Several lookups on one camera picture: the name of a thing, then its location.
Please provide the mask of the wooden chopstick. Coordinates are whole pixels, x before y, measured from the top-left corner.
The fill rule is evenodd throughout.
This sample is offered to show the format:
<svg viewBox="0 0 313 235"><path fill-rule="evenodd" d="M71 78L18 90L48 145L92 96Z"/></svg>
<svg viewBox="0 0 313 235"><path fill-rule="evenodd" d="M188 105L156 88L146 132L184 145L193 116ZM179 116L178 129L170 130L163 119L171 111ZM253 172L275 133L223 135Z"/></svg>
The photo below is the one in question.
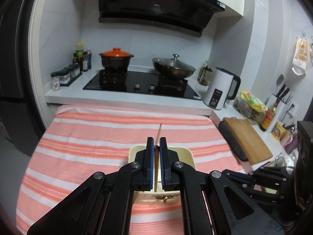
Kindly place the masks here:
<svg viewBox="0 0 313 235"><path fill-rule="evenodd" d="M158 172L159 172L159 158L160 158L160 135L161 135L162 124L159 125L159 129L157 131L157 136L154 142L154 192L157 191L157 182L158 182Z"/></svg>

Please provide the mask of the white teapot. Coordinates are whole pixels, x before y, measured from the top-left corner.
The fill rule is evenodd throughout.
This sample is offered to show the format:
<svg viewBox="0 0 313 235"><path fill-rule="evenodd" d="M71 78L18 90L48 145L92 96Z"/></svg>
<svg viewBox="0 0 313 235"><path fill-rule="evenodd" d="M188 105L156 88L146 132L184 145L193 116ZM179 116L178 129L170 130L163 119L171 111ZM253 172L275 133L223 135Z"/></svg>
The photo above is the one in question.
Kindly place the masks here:
<svg viewBox="0 0 313 235"><path fill-rule="evenodd" d="M296 155L285 155L279 157L278 166L279 167L295 167L297 161Z"/></svg>

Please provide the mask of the wooden cutting board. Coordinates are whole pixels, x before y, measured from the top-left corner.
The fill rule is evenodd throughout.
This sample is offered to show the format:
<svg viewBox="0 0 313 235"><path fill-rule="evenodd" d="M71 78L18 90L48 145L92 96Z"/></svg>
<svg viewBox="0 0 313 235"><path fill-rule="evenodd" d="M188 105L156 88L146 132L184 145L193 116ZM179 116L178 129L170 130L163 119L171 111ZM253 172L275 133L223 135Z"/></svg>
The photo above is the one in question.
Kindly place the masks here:
<svg viewBox="0 0 313 235"><path fill-rule="evenodd" d="M247 120L224 117L223 121L239 143L251 165L273 157L270 149Z"/></svg>

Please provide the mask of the yellow seasoning box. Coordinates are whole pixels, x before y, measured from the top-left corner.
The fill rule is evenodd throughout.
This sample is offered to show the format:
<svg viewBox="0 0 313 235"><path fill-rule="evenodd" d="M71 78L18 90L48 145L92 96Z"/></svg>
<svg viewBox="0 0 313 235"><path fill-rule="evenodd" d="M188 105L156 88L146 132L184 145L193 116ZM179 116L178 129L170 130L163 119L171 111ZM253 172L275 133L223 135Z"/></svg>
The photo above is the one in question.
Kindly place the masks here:
<svg viewBox="0 0 313 235"><path fill-rule="evenodd" d="M285 133L286 133L286 129L284 128L283 124L280 121L278 121L275 124L274 128L271 131L271 135L277 141L280 141Z"/></svg>

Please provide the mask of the pink white striped tablecloth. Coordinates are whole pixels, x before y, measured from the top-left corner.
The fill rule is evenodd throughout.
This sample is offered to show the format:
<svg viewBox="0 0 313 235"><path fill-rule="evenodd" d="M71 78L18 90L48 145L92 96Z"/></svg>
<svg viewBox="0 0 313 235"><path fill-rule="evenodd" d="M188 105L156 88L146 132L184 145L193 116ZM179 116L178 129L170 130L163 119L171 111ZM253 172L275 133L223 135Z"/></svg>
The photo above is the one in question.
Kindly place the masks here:
<svg viewBox="0 0 313 235"><path fill-rule="evenodd" d="M243 171L206 116L63 105L25 171L16 207L17 228L26 233L93 173L118 171L128 163L134 145L157 135L170 146L189 149L198 171Z"/></svg>

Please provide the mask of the yellow snack bag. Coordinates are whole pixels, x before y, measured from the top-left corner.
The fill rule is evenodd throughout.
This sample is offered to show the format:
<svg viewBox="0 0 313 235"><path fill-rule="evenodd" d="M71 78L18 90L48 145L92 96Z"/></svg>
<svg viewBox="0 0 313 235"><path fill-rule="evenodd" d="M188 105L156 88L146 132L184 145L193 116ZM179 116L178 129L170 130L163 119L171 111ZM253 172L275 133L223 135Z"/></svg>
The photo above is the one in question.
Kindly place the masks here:
<svg viewBox="0 0 313 235"><path fill-rule="evenodd" d="M234 100L233 107L251 124L260 124L268 110L265 104L249 92L240 92Z"/></svg>

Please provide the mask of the white electric kettle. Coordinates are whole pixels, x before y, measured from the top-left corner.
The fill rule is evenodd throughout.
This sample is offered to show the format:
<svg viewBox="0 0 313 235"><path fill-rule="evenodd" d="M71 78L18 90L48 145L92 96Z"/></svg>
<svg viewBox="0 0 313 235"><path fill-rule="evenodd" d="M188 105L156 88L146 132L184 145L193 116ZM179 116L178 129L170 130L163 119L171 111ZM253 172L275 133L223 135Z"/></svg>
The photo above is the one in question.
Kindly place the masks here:
<svg viewBox="0 0 313 235"><path fill-rule="evenodd" d="M216 67L203 97L203 103L212 109L221 110L226 100L235 99L240 84L240 77L228 70Z"/></svg>

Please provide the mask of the black wok with lid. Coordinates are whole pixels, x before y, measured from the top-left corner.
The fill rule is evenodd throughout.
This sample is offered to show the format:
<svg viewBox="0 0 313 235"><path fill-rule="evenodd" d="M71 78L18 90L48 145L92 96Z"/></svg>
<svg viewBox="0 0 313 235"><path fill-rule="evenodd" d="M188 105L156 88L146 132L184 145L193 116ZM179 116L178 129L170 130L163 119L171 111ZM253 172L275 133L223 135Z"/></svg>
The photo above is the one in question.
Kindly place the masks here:
<svg viewBox="0 0 313 235"><path fill-rule="evenodd" d="M191 77L196 69L180 61L179 55L173 54L172 58L153 58L154 69L163 76L186 79Z"/></svg>

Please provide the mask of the black clay pot orange lid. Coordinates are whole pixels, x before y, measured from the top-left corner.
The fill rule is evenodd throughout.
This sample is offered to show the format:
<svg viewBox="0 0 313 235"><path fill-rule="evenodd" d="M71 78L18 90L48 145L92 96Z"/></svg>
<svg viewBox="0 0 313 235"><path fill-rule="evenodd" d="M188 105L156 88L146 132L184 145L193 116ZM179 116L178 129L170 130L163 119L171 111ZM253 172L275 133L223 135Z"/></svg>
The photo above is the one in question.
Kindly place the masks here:
<svg viewBox="0 0 313 235"><path fill-rule="evenodd" d="M122 51L121 48L113 48L110 51L100 53L99 56L103 68L128 68L130 60L134 57L134 55Z"/></svg>

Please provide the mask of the hanging paper bag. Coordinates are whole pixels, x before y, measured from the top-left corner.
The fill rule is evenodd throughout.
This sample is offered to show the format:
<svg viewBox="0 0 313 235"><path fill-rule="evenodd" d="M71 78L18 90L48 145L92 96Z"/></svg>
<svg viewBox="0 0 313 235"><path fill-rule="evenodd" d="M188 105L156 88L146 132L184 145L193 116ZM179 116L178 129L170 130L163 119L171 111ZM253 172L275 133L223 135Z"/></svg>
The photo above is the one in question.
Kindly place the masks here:
<svg viewBox="0 0 313 235"><path fill-rule="evenodd" d="M307 64L310 62L310 42L305 37L297 37L292 60L292 71L297 76L306 75Z"/></svg>

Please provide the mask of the spice jar rack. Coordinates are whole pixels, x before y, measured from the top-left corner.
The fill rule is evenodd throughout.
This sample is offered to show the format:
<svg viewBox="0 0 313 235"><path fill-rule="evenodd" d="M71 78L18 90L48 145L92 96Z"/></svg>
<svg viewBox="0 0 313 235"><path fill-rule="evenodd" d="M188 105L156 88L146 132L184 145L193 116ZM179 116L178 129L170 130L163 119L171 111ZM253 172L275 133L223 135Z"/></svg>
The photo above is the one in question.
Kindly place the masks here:
<svg viewBox="0 0 313 235"><path fill-rule="evenodd" d="M82 75L80 65L72 64L58 71L61 87L69 87L77 78Z"/></svg>

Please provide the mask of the condiment bottles group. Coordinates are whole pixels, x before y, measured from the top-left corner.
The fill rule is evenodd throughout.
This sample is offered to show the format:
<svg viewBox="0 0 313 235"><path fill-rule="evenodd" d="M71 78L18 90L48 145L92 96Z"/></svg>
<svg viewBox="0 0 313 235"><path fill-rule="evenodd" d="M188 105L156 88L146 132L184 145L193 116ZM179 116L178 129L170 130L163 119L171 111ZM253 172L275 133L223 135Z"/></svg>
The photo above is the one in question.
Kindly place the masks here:
<svg viewBox="0 0 313 235"><path fill-rule="evenodd" d="M85 47L84 43L79 42L77 44L77 49L73 53L72 62L75 65L80 66L81 72L87 72L91 69L91 60L92 60L92 53L90 47Z"/></svg>

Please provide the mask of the white spice jar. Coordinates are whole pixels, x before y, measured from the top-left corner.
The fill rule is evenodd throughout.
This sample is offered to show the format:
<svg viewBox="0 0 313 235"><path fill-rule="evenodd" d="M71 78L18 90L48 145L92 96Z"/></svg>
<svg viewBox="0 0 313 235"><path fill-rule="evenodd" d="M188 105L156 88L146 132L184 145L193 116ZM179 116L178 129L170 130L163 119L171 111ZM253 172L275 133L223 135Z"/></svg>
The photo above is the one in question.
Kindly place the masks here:
<svg viewBox="0 0 313 235"><path fill-rule="evenodd" d="M52 72L51 73L51 85L53 91L60 90L60 80L59 80L59 73L58 72Z"/></svg>

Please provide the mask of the black refrigerator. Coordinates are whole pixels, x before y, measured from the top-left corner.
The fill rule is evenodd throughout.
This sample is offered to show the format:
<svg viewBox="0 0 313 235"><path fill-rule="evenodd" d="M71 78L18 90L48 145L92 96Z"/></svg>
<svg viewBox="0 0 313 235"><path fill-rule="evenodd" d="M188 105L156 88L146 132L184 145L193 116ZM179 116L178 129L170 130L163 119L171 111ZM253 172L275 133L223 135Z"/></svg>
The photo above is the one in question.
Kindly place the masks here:
<svg viewBox="0 0 313 235"><path fill-rule="evenodd" d="M30 78L28 41L34 0L1 5L1 122L9 141L32 156L45 131Z"/></svg>

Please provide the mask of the black range hood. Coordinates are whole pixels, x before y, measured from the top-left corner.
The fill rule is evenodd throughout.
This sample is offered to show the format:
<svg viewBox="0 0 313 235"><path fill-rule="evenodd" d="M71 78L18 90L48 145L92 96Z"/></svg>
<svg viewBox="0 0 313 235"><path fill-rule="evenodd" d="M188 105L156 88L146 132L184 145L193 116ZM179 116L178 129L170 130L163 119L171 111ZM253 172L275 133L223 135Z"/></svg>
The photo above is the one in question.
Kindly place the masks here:
<svg viewBox="0 0 313 235"><path fill-rule="evenodd" d="M212 16L226 6L217 0L98 0L100 23L131 23L201 37Z"/></svg>

